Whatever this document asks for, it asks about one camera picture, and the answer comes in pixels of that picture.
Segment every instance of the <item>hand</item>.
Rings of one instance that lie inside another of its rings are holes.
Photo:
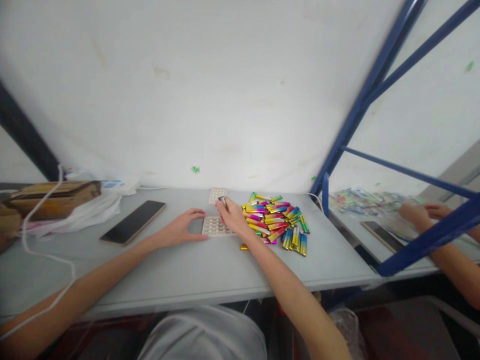
[[[413,205],[405,202],[398,210],[400,216],[412,224],[431,223],[429,219],[429,213],[421,205]]]
[[[242,208],[240,205],[230,200],[228,196],[225,196],[225,201],[228,206],[228,211],[220,200],[217,200],[215,203],[216,208],[220,213],[222,223],[227,225],[230,230],[239,236],[252,232],[253,230],[250,228],[242,214]]]
[[[423,205],[423,207],[428,212],[428,216],[430,217],[430,219],[435,220],[442,220],[444,217],[446,217],[453,211],[451,208],[443,204],[429,203]]]
[[[192,220],[204,218],[207,216],[202,209],[191,208],[177,217],[167,226],[153,235],[147,237],[147,242],[152,250],[159,248],[174,247],[187,242],[199,242],[207,240],[207,235],[192,234],[189,232],[189,224]]]

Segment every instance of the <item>white table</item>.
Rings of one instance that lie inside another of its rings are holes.
[[[393,255],[385,245],[360,224],[360,221],[378,222],[374,216],[357,216],[349,212],[341,213],[336,208],[332,207],[329,210],[330,216],[334,216],[348,230],[355,240],[361,243],[365,250],[379,263],[384,262]],[[462,235],[460,238],[455,239],[453,244],[455,244],[473,262],[480,264],[480,244],[471,237],[468,235]],[[396,275],[385,278],[385,281],[418,278],[439,271],[440,269],[438,266],[436,266],[429,257],[424,257]]]
[[[111,220],[78,232],[55,235],[49,241],[31,240],[31,248],[73,261],[80,277],[155,233],[189,208],[201,208],[208,216],[217,216],[215,206],[208,204],[209,194],[209,189],[140,190],[121,200],[121,212]],[[269,246],[308,289],[367,286],[379,281],[380,276],[365,264],[309,196],[282,195],[285,201],[300,207],[308,223],[311,234],[307,257],[283,250],[280,243]],[[250,193],[228,191],[228,196],[244,204]],[[99,241],[101,235],[146,200],[165,202],[167,206],[130,246],[123,248]],[[200,233],[201,227],[202,220],[195,220],[191,231]],[[240,243],[240,238],[233,235],[160,249],[108,292],[82,320],[272,296],[260,267],[248,251],[240,250]],[[20,242],[15,243],[0,255],[0,314],[5,320],[23,312],[63,288],[69,276],[66,265],[26,254]]]

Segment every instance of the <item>black smartphone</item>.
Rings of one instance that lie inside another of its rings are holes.
[[[400,241],[375,221],[362,221],[360,224],[380,240],[392,253],[396,253],[404,247]]]
[[[127,245],[162,212],[166,205],[159,201],[145,201],[130,215],[112,227],[100,240],[119,246]]]

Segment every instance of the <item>blue shelf frame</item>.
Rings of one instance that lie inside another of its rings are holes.
[[[312,194],[316,195],[319,195],[320,191],[322,192],[322,206],[325,216],[328,217],[329,177],[342,154],[348,152],[469,199],[449,216],[418,236],[415,241],[412,241],[377,266],[376,271],[383,277],[395,275],[480,224],[480,193],[475,193],[453,183],[442,181],[348,147],[369,106],[480,7],[480,0],[466,1],[458,11],[385,79],[426,3],[427,0],[406,0],[403,4],[398,18],[310,190]]]

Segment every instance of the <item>cardboard box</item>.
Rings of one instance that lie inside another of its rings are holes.
[[[0,254],[14,242],[21,222],[22,217],[17,210],[0,207]]]
[[[21,217],[25,218],[56,184],[56,182],[44,182],[27,186],[13,193],[3,203],[11,209],[16,209]],[[99,196],[101,187],[100,181],[65,181],[33,214],[31,220],[66,218],[77,206]]]

